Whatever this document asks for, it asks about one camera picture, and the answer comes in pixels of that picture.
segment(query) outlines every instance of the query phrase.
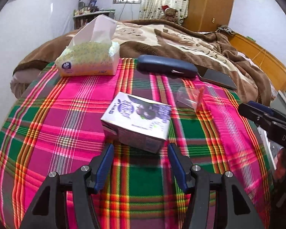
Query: wooden bed frame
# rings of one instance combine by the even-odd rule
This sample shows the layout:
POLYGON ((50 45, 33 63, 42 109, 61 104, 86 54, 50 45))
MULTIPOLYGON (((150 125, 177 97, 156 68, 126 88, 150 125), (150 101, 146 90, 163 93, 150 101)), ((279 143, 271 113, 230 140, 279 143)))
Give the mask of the wooden bed frame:
POLYGON ((276 90, 286 92, 286 67, 275 56, 241 34, 225 34, 231 45, 252 59, 269 77, 276 90))

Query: white and purple box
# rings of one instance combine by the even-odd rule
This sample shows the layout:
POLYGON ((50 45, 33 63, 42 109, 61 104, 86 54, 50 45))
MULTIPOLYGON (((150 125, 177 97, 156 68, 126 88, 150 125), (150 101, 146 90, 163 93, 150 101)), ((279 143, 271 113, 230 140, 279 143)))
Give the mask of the white and purple box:
POLYGON ((101 118, 106 137, 157 153, 167 139, 171 106, 119 92, 101 118))

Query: silver screw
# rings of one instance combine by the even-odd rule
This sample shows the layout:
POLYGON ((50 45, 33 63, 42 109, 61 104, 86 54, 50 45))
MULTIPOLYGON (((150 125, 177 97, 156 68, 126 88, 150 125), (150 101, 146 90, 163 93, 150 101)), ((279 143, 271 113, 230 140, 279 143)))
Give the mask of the silver screw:
POLYGON ((201 167, 199 165, 193 165, 192 169, 193 171, 200 171, 201 167))
POLYGON ((232 177, 233 176, 233 173, 231 171, 227 171, 225 173, 226 177, 232 177))
POLYGON ((89 170, 89 166, 88 165, 84 165, 80 168, 81 171, 88 171, 89 170))
POLYGON ((52 171, 49 173, 49 177, 55 177, 56 176, 56 171, 52 171))

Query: plaid fabric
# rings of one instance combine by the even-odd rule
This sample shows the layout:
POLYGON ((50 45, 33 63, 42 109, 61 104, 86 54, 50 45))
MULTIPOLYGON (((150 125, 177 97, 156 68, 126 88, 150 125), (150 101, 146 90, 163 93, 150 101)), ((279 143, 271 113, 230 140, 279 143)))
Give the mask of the plaid fabric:
MULTIPOLYGON (((143 74, 135 59, 121 59, 115 76, 61 78, 49 64, 12 108, 0 131, 0 220, 19 228, 34 194, 51 171, 66 174, 99 155, 106 141, 100 118, 121 91, 172 106, 168 141, 152 154, 115 142, 110 178, 93 195, 101 228, 181 228, 189 195, 170 171, 167 144, 175 142, 209 172, 234 172, 266 227, 272 185, 257 129, 237 112, 234 92, 198 79, 143 74), (202 109, 176 105, 179 87, 205 86, 202 109)), ((76 228, 67 193, 70 228, 76 228)), ((210 196, 209 224, 215 194, 210 196)))

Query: fleece blanket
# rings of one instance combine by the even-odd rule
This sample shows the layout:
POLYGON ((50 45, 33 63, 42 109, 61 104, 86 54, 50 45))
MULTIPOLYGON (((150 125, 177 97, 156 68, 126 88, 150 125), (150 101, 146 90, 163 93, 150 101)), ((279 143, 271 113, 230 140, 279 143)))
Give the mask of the fleece blanket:
MULTIPOLYGON (((42 70, 60 56, 79 30, 60 36, 38 49, 19 63, 14 73, 36 68, 42 70)), ((266 106, 271 101, 267 75, 250 65, 228 39, 220 33, 203 35, 164 20, 133 20, 118 22, 113 41, 120 43, 120 56, 137 58, 142 54, 185 60, 229 75, 237 86, 241 101, 258 101, 266 106)))
MULTIPOLYGON (((19 228, 49 172, 74 172, 110 142, 100 118, 120 91, 171 105, 171 121, 158 154, 113 142, 110 175, 102 191, 92 195, 101 228, 182 228, 189 195, 172 176, 167 157, 172 142, 206 171, 232 171, 268 228, 269 163, 256 126, 237 111, 239 97, 198 78, 141 73, 135 59, 121 59, 115 76, 61 78, 50 63, 17 101, 0 131, 0 220, 6 228, 19 228), (176 102, 180 87, 202 86, 199 112, 176 102)), ((67 206, 70 229, 76 229, 71 192, 67 206)), ((214 210, 211 193, 208 229, 214 210)))

